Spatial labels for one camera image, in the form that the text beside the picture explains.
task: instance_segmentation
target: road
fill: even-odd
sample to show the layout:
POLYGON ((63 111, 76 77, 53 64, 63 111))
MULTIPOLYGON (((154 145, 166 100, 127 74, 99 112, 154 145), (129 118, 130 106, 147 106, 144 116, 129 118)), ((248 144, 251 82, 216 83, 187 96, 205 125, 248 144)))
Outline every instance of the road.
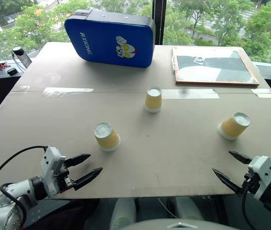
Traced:
MULTIPOLYGON (((244 18, 245 21, 247 21, 253 14, 257 13, 258 10, 256 9, 252 9, 250 11, 246 11, 244 13, 241 13, 242 17, 244 18)), ((215 24, 215 20, 214 21, 204 21, 204 26, 208 29, 211 29, 213 31, 215 31, 212 27, 215 24)), ((243 27, 240 32, 239 32, 239 36, 243 37, 245 35, 245 28, 243 27)))

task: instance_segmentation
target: desk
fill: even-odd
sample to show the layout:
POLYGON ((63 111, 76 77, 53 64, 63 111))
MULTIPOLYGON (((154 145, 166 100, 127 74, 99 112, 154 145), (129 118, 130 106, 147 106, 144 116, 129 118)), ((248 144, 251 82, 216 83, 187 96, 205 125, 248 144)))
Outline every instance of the desk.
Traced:
MULTIPOLYGON (((215 195, 232 193, 212 172, 217 168, 241 184, 246 165, 228 150, 251 157, 271 157, 271 98, 250 88, 176 86, 171 47, 156 46, 147 69, 90 63, 69 43, 47 43, 0 105, 0 164, 33 145, 50 145, 72 157, 90 153, 86 163, 71 168, 79 178, 102 166, 84 188, 58 198, 215 195), (148 87, 213 88, 217 99, 163 100, 160 113, 143 109, 148 87), (47 95, 46 87, 91 88, 92 92, 47 95), (251 118, 236 140, 223 139, 217 125, 236 111, 251 118), (102 152, 93 135, 99 122, 109 122, 120 135, 120 148, 102 152)), ((269 88, 251 65, 259 88, 269 88)), ((41 174, 40 150, 18 156, 0 172, 0 185, 41 174)))

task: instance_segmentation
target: upside-down paper cup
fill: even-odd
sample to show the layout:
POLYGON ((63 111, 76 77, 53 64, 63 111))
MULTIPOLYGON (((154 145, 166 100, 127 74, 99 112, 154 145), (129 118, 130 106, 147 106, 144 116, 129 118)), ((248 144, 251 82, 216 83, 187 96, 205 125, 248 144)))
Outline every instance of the upside-down paper cup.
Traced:
POLYGON ((150 113, 157 113, 162 108, 161 89, 157 86, 147 90, 144 108, 150 113))
POLYGON ((244 113, 235 113, 218 126, 219 134, 228 139, 235 140, 250 125, 250 118, 244 113))
POLYGON ((120 136, 109 123, 99 123, 94 127, 94 135, 99 147, 106 152, 116 150, 120 144, 120 136))

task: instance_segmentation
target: wooden frame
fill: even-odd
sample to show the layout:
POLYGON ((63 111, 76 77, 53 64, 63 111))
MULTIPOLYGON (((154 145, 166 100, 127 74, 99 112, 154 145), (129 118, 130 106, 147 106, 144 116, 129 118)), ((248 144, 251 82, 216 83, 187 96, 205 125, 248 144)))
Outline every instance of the wooden frame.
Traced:
POLYGON ((248 57, 246 56, 246 54, 243 53, 243 49, 240 47, 173 46, 173 60, 172 60, 172 62, 173 62, 173 69, 175 71, 176 84, 214 84, 214 85, 255 86, 255 87, 257 87, 259 85, 259 82, 258 82, 257 78, 255 77, 255 74, 250 69, 249 65, 247 64, 246 58, 248 58, 248 57), (211 52, 211 51, 213 51, 213 52, 220 51, 220 52, 228 52, 228 53, 237 52, 240 60, 242 61, 247 72, 250 75, 251 82, 249 82, 249 81, 236 81, 236 80, 227 80, 227 81, 219 81, 219 80, 208 81, 208 80, 194 80, 194 79, 188 80, 188 79, 182 78, 180 76, 181 70, 179 69, 177 56, 189 57, 188 56, 189 51, 191 53, 192 52, 196 53, 196 51, 198 51, 199 56, 200 56, 200 53, 203 53, 203 51, 207 51, 207 53, 211 52))

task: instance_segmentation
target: glass window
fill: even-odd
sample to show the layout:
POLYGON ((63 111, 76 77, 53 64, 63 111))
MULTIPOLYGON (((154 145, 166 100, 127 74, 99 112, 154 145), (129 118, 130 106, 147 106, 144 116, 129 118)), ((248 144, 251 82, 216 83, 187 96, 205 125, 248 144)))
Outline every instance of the glass window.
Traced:
POLYGON ((78 9, 151 17, 152 0, 1 0, 0 60, 16 46, 35 57, 46 42, 68 42, 64 21, 78 9))
POLYGON ((271 63, 271 1, 168 1, 163 44, 240 46, 271 63))

